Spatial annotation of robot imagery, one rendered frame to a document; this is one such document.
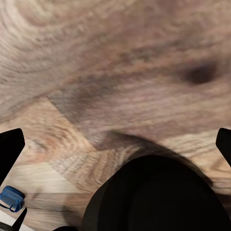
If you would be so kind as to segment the sandal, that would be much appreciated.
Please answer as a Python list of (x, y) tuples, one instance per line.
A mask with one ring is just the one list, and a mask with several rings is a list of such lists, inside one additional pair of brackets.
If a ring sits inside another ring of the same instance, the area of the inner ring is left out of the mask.
[(18, 212), (22, 209), (22, 200), (25, 196), (16, 189), (6, 186), (0, 193), (0, 200), (10, 206), (11, 212)]

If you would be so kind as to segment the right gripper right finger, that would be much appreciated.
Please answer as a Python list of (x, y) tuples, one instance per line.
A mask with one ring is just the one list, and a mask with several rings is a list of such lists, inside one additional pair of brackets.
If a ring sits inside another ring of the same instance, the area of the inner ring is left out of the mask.
[(231, 130), (226, 128), (219, 129), (216, 146), (231, 166)]

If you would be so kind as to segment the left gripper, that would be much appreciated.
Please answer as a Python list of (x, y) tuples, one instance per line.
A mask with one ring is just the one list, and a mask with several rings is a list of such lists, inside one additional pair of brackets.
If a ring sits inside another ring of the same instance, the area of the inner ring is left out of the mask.
[(19, 231), (19, 228), (21, 227), (21, 224), (26, 216), (27, 213), (27, 207), (25, 208), (25, 210), (22, 212), (22, 214), (19, 216), (19, 218), (16, 220), (16, 222), (14, 223), (14, 225), (12, 226), (13, 231)]

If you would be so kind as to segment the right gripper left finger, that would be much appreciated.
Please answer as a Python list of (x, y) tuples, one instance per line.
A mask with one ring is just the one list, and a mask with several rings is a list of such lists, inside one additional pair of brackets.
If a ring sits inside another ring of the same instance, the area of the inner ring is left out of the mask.
[(25, 146), (20, 128), (0, 133), (0, 186)]

